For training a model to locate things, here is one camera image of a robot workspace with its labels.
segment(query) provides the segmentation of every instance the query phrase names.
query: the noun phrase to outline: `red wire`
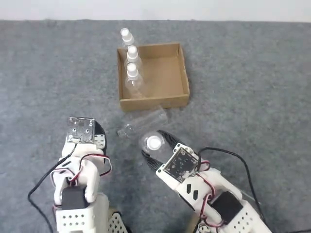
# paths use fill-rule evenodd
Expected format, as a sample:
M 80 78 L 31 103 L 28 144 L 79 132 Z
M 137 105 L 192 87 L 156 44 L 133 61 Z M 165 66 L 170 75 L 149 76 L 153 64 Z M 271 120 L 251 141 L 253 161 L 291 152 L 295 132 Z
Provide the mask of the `red wire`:
M 201 163 L 201 165 L 202 165 L 202 164 L 208 164 L 208 167 L 207 167 L 204 171 L 209 170 L 209 168 L 210 168 L 210 162 L 209 162 L 208 160 L 203 161 L 203 162 Z
M 196 173 L 196 175 L 201 177 L 203 179 L 204 183 L 206 183 L 210 187 L 210 189 L 212 190 L 212 199 L 214 199 L 216 196 L 215 188 L 212 186 L 212 184 L 210 182 L 208 182 L 206 179 L 204 179 L 204 177 L 202 177 L 199 173 Z
M 101 157 L 101 158 L 110 160 L 110 158 L 109 158 L 108 156 L 103 155 L 103 154 L 87 154 L 87 155 L 84 155 L 84 156 L 81 158 L 81 160 L 80 160 L 79 172 L 70 180 L 71 182 L 72 182 L 72 181 L 75 181 L 75 180 L 79 177 L 80 172 L 81 172 L 82 160 L 85 159 L 85 158 L 88 157 L 88 156 Z M 108 171 L 106 171 L 106 172 L 100 174 L 100 176 L 104 176 L 104 175 L 110 173 L 110 172 L 111 172 L 111 168 L 112 168 L 112 167 L 111 167 L 111 163 L 110 163 L 110 169 L 109 169 Z
M 204 196 L 204 198 L 203 198 L 203 204 L 202 204 L 201 211 L 200 211 L 200 218 L 204 221 L 204 223 L 205 223 L 207 226 L 209 226 L 209 227 L 214 227 L 214 228 L 217 229 L 217 228 L 221 227 L 221 226 L 224 224 L 224 222 L 222 221 L 219 225 L 213 225 L 213 224 L 207 223 L 207 222 L 206 222 L 207 217 L 204 216 L 205 205 L 206 205 L 206 203 L 207 203 L 209 200 L 212 200 L 212 199 L 215 198 L 215 196 L 216 196 L 216 190 L 215 190 L 214 186 L 213 186 L 210 182 L 208 182 L 206 179 L 204 179 L 204 177 L 202 177 L 200 174 L 197 173 L 196 175 L 199 176 L 199 177 L 201 177 L 201 178 L 203 179 L 203 181 L 210 187 L 210 189 L 211 189 L 211 191 L 212 191 L 212 194 L 206 194 L 206 195 Z

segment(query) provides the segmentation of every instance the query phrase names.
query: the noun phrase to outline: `black cable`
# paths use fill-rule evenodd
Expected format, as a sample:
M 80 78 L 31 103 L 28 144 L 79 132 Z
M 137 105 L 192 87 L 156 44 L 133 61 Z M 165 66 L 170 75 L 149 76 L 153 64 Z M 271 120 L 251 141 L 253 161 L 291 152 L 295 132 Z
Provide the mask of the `black cable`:
M 45 173 L 42 178 L 39 180 L 39 182 L 33 187 L 32 190 L 30 190 L 30 192 L 28 193 L 27 199 L 30 202 L 30 204 L 41 214 L 41 216 L 44 218 L 44 220 L 46 221 L 48 227 L 49 227 L 49 231 L 50 233 L 53 233 L 53 228 L 52 225 L 48 219 L 48 217 L 43 213 L 43 211 L 40 209 L 39 206 L 37 206 L 34 201 L 31 199 L 31 195 L 39 188 L 39 186 L 42 184 L 42 182 L 45 180 L 45 178 L 60 164 L 62 164 L 66 159 L 68 159 L 74 152 L 74 150 L 77 147 L 77 143 L 74 145 L 74 148 L 72 149 L 72 152 L 67 155 L 65 158 L 61 159 L 60 161 L 58 161 L 57 164 L 55 164 L 47 173 Z
M 233 152 L 230 152 L 230 151 L 228 151 L 228 150 L 224 150 L 224 149 L 220 149 L 220 148 L 214 148 L 214 147 L 204 147 L 204 148 L 200 149 L 199 152 L 198 152 L 199 165 L 201 165 L 201 161 L 202 161 L 201 153 L 202 153 L 203 151 L 205 151 L 205 150 L 215 150 L 215 151 L 220 151 L 220 152 L 223 152 L 223 153 L 231 154 L 231 155 L 237 157 L 238 159 L 240 159 L 240 160 L 242 161 L 242 163 L 244 164 L 244 167 L 245 167 L 245 169 L 246 169 L 247 178 L 248 178 L 248 183 L 249 183 L 249 186 L 250 186 L 250 188 L 251 188 L 251 191 L 252 191 L 252 194 L 253 194 L 253 197 L 254 197 L 256 206 L 257 206 L 257 208 L 258 208 L 259 214 L 260 214 L 260 216 L 261 216 L 261 218 L 262 218 L 262 221 L 267 225 L 266 219 L 265 219 L 265 217 L 264 217 L 264 215 L 263 215 L 263 213 L 262 213 L 262 210 L 261 210 L 259 201 L 258 201 L 258 199 L 257 199 L 257 195 L 256 195 L 255 190 L 254 190 L 254 186 L 253 186 L 253 183 L 252 183 L 251 174 L 250 174 L 250 172 L 249 172 L 249 168 L 248 168 L 248 165 L 247 165 L 246 161 L 245 161 L 241 156 L 239 156 L 238 154 L 233 153 Z

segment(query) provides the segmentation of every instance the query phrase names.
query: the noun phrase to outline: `perforated bracket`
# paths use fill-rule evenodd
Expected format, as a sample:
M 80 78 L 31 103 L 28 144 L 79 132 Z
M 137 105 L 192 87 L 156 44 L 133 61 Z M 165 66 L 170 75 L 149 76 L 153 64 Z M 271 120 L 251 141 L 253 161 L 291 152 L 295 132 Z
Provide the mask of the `perforated bracket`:
M 94 205 L 85 209 L 56 211 L 56 222 L 59 232 L 94 229 Z
M 256 210 L 245 200 L 242 200 L 243 209 L 219 233 L 271 233 L 263 223 Z
M 109 220 L 108 233 L 127 233 L 119 212 L 114 212 Z

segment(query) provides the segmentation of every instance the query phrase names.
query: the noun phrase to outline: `white wall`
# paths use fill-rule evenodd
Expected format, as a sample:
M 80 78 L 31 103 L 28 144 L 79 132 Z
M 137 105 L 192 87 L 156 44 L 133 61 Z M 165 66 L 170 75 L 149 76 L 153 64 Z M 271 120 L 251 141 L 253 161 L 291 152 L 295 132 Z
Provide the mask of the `white wall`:
M 311 22 L 311 0 L 1 0 L 0 19 Z

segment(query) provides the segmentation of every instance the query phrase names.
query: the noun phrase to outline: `gray carpet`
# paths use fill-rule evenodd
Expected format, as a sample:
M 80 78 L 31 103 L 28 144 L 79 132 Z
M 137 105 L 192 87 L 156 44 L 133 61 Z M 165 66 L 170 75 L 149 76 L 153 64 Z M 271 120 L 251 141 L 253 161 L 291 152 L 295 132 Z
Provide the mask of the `gray carpet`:
M 95 117 L 107 129 L 114 170 L 100 190 L 134 233 L 187 227 L 192 210 L 149 170 L 134 141 L 115 134 L 123 26 L 141 43 L 184 48 L 191 98 L 168 111 L 164 128 L 195 149 L 240 153 L 274 231 L 311 227 L 311 24 L 0 21 L 0 232 L 47 232 L 26 196 L 60 157 L 68 116 Z M 205 157 L 249 193 L 240 161 Z M 52 195 L 48 179 L 34 194 L 51 221 Z

